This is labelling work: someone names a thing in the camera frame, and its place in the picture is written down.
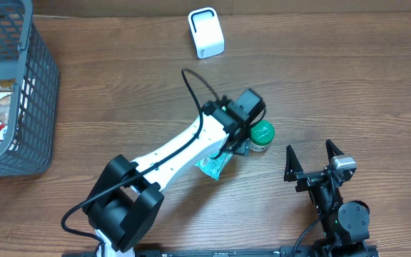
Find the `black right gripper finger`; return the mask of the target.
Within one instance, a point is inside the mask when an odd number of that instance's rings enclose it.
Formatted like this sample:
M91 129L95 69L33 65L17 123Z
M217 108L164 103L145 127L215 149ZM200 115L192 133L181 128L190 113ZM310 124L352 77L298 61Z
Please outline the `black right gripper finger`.
M303 168L295 155L294 149L291 145L286 147L286 164L284 181L293 182L297 181L298 175L303 174Z
M328 154L328 161L330 163L334 157L344 155L344 153L330 139L325 142L325 146Z

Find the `green lid glass jar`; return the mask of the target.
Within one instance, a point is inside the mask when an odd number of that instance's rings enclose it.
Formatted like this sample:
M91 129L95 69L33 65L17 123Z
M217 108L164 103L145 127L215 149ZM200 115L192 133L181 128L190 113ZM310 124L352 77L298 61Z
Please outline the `green lid glass jar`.
M252 151L265 151L275 137L275 129L271 122L262 120L250 130L250 149Z

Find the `teal wet wipes pack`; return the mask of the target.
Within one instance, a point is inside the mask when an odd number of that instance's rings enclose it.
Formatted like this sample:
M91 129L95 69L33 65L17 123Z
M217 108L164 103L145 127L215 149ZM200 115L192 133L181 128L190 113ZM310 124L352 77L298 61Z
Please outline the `teal wet wipes pack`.
M205 175L218 180L220 174L232 159L233 154L231 152L216 152L210 156L202 158L195 166L198 167Z

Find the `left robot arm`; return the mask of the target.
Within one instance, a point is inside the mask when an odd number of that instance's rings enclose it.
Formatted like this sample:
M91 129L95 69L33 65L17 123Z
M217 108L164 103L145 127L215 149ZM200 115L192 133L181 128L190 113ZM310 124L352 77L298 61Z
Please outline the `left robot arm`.
M252 89L234 101L208 101L198 118L162 147L132 161L122 155L110 160L82 208L99 240L97 256L133 255L152 227L168 185L212 154L247 155L251 124L264 111L263 98Z

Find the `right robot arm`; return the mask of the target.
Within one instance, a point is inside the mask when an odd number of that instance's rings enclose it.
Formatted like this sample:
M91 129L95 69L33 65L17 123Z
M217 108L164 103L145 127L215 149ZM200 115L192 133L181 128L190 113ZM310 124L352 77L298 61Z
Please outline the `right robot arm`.
M297 192L307 191L318 217L300 234L291 256L378 256L370 238L370 208L363 201L344 202L339 187L357 170L355 159L343 153L330 139L325 142L328 165L304 172L291 145L286 147L284 180L296 182Z

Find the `white barcode scanner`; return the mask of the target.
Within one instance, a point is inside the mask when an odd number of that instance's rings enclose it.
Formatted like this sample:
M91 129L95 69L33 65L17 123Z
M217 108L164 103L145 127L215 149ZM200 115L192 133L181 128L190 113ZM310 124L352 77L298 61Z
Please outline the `white barcode scanner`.
M206 59L224 52L224 35L214 8L205 7L191 11L188 14L188 25L199 59Z

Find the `grey plastic mesh basket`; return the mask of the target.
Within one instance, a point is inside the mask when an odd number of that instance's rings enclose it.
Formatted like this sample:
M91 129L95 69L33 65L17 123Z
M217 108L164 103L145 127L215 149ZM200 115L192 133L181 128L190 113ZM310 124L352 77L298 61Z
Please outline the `grey plastic mesh basket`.
M60 73L29 0L0 0L0 79L13 81L0 176L45 172L53 156Z

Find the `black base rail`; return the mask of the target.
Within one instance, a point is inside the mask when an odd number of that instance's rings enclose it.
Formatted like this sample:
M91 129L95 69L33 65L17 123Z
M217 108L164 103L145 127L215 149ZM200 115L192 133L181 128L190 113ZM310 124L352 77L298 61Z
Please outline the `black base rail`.
M316 256L311 250L312 246L298 246L295 256ZM292 257L294 246L281 246L277 249L245 249L245 250L210 250L210 251L160 251L139 250L135 251L136 257ZM329 256L371 256L378 257L380 254L376 246L368 246L368 254L363 250L357 253L346 250L342 253L334 253Z

